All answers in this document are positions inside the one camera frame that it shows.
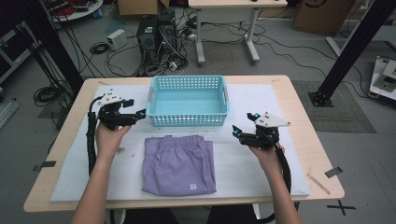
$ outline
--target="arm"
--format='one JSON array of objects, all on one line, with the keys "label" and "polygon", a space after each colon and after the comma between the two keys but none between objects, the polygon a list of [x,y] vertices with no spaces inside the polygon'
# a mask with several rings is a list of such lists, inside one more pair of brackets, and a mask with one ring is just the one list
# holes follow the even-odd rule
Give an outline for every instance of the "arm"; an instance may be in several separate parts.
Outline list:
[{"label": "arm", "polygon": [[98,156],[72,223],[105,223],[106,196],[111,163],[120,146],[122,137],[130,129],[131,126],[125,126],[117,131],[111,131],[104,124],[99,123],[96,129]]},{"label": "arm", "polygon": [[272,147],[268,150],[260,150],[256,147],[249,148],[259,159],[260,166],[268,178],[273,194],[276,223],[302,223],[283,180],[282,169],[275,148]]}]

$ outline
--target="person's left hand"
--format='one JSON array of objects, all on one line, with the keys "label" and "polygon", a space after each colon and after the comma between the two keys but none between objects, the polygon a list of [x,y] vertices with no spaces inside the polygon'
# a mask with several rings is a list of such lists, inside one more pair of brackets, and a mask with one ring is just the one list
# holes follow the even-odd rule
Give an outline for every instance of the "person's left hand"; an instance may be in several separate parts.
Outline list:
[{"label": "person's left hand", "polygon": [[95,138],[98,147],[98,159],[113,162],[114,156],[120,147],[122,137],[131,129],[132,126],[125,126],[118,130],[109,130],[105,124],[99,123],[96,128]]}]

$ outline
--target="cardboard box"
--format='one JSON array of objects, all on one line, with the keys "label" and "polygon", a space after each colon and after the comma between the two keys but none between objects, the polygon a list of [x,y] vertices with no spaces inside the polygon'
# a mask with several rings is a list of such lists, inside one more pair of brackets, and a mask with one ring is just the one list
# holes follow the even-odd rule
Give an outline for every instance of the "cardboard box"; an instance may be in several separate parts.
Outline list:
[{"label": "cardboard box", "polygon": [[293,29],[337,35],[356,0],[304,0],[297,9]]},{"label": "cardboard box", "polygon": [[121,16],[157,15],[164,7],[169,7],[170,0],[119,0]]}]

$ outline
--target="floor mat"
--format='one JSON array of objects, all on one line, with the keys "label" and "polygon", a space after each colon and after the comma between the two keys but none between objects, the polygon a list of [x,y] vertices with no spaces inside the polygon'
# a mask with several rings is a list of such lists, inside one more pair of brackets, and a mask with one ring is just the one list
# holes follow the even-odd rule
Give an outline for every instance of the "floor mat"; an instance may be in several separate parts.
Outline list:
[{"label": "floor mat", "polygon": [[332,96],[334,107],[314,107],[308,93],[315,92],[322,82],[292,81],[294,89],[311,120],[315,131],[327,133],[376,133],[361,107],[341,83]]}]

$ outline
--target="desk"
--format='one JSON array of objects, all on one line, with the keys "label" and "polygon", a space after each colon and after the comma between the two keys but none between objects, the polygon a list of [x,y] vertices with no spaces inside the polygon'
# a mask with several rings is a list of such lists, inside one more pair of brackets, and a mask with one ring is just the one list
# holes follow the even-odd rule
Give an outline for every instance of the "desk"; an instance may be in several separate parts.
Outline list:
[{"label": "desk", "polygon": [[248,30],[248,34],[245,35],[245,41],[247,43],[248,50],[252,57],[252,63],[257,63],[260,58],[257,53],[256,48],[253,45],[252,37],[254,34],[254,27],[256,25],[256,20],[259,15],[259,10],[261,7],[285,7],[287,5],[286,0],[258,0],[257,2],[252,2],[250,0],[190,0],[189,5],[192,8],[197,8],[197,28],[196,28],[196,37],[195,37],[195,46],[197,49],[198,55],[198,64],[201,66],[205,63],[205,54],[204,48],[202,46],[202,37],[201,37],[201,22],[202,22],[202,12],[203,8],[248,8],[251,7],[251,16],[250,16],[250,26]]},{"label": "desk", "polygon": [[94,11],[96,11],[97,9],[99,9],[103,4],[103,0],[98,0],[95,3],[90,2],[90,5],[88,6],[88,10],[86,11],[74,11],[73,14],[71,14],[68,17],[60,17],[59,21],[72,21],[72,20],[76,20],[88,15],[91,15]]},{"label": "desk", "polygon": [[[47,158],[56,161],[55,167],[43,168],[25,202],[26,212],[70,211],[76,209],[77,203],[52,203],[50,197],[55,189],[64,159],[72,146],[78,127],[85,119],[86,111],[100,85],[149,85],[149,77],[131,78],[97,78],[88,79],[76,99],[64,126]],[[227,84],[269,84],[272,86],[283,115],[293,124],[289,127],[291,141],[294,144],[299,162],[310,188],[310,195],[293,197],[295,201],[330,200],[344,197],[344,190],[337,176],[328,178],[324,173],[332,169],[332,165],[318,140],[318,136],[306,115],[297,93],[286,76],[231,76],[226,77]],[[194,199],[180,200],[178,198],[166,201],[122,201],[107,202],[106,208],[133,207],[169,207],[230,203],[270,203],[268,198],[244,199]]]}]

